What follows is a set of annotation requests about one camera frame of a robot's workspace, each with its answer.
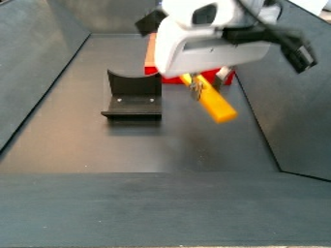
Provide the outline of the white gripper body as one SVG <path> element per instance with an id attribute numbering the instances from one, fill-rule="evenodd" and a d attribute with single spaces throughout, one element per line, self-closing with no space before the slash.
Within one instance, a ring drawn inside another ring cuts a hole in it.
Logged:
<path id="1" fill-rule="evenodd" d="M 196 69 L 234 66 L 262 59 L 270 43 L 232 45 L 226 28 L 275 24 L 280 6 L 267 0 L 163 0 L 166 15 L 156 29 L 156 61 Z"/>

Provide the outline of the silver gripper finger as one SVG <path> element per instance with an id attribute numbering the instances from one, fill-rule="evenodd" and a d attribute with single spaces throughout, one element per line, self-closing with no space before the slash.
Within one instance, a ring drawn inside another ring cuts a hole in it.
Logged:
<path id="1" fill-rule="evenodd" d="M 198 101 L 200 99 L 202 90 L 203 90 L 203 82 L 198 78 L 198 75 L 191 75 L 191 83 L 188 88 L 192 99 Z"/>
<path id="2" fill-rule="evenodd" d="M 224 66 L 215 74 L 212 86 L 216 90 L 220 90 L 223 85 L 231 85 L 235 76 L 235 70 L 232 67 Z"/>

